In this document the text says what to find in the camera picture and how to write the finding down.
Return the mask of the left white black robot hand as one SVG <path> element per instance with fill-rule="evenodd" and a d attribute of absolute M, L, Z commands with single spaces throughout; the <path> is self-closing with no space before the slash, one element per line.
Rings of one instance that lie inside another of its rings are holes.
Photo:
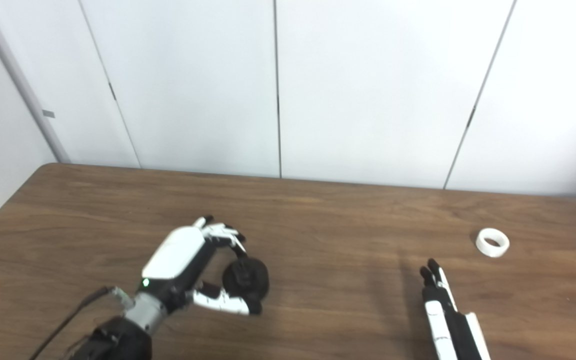
<path fill-rule="evenodd" d="M 269 271 L 249 255 L 246 237 L 212 216 L 172 230 L 141 271 L 134 305 L 126 312 L 136 319 L 164 318 L 196 305 L 215 312 L 257 316 L 270 289 Z M 235 259 L 222 274 L 222 285 L 201 281 L 218 249 L 230 249 Z"/>

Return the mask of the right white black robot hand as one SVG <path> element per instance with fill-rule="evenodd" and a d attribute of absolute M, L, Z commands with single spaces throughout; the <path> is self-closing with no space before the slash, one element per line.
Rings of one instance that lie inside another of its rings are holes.
<path fill-rule="evenodd" d="M 429 258 L 420 268 L 422 299 L 439 360 L 490 360 L 476 313 L 458 310 L 450 283 L 438 262 Z"/>

